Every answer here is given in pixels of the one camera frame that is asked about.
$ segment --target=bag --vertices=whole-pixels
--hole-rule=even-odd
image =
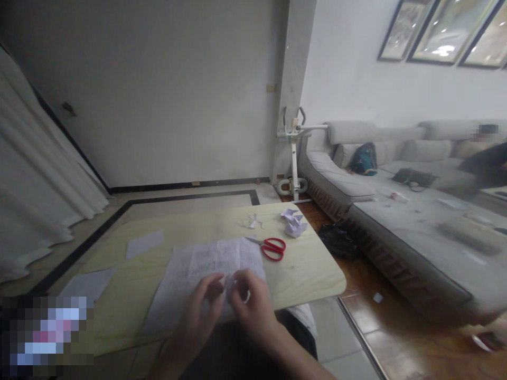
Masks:
[[[430,188],[433,182],[438,177],[434,176],[431,173],[423,173],[412,168],[402,168],[400,169],[395,176],[392,178],[393,181],[399,182],[404,185],[408,185],[410,190],[416,193],[420,193],[427,188]],[[416,182],[417,186],[423,187],[422,190],[414,190],[413,188],[416,186],[412,186],[411,183]]]
[[[373,143],[367,142],[357,148],[350,161],[349,170],[367,176],[377,174],[377,153]]]
[[[318,237],[331,255],[339,259],[355,260],[361,255],[358,246],[336,223],[323,224],[318,231]]]

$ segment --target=picture frame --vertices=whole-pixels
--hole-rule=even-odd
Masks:
[[[497,70],[507,64],[507,2],[500,0],[463,55],[459,66]]]
[[[499,0],[440,0],[435,3],[407,62],[452,66]]]
[[[402,61],[406,58],[435,1],[400,0],[377,57],[379,61]]]

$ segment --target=hand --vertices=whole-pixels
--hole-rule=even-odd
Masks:
[[[267,284],[258,278],[250,269],[237,271],[233,278],[228,302],[234,314],[247,333],[265,349],[273,342],[282,328],[276,320]]]
[[[164,360],[177,366],[181,373],[201,352],[217,324],[224,301],[223,285],[219,282],[223,276],[216,273],[201,279],[189,296],[186,310],[163,354]],[[201,305],[205,299],[209,300],[210,308],[203,314]]]

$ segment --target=blue backpack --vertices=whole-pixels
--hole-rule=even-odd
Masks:
[[[373,143],[367,142],[357,148],[350,161],[349,170],[361,175],[377,174],[377,153]]]

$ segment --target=gray sofa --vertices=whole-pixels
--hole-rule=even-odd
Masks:
[[[310,196],[347,227],[372,262],[432,321],[486,324],[507,310],[507,252],[484,255],[438,228],[464,213],[445,209],[435,200],[455,199],[440,189],[475,186],[473,175],[457,169],[461,160],[452,157],[452,151],[482,123],[498,124],[499,133],[492,138],[505,138],[505,120],[424,121],[402,129],[336,121],[328,123],[327,133],[314,131],[302,142],[298,169],[308,180]],[[377,148],[378,174],[347,173],[351,153],[369,141]],[[402,167],[441,178],[434,188],[411,193],[391,179]],[[386,190],[402,192],[410,202],[388,199]],[[507,227],[506,218],[490,211],[474,205],[468,211]]]

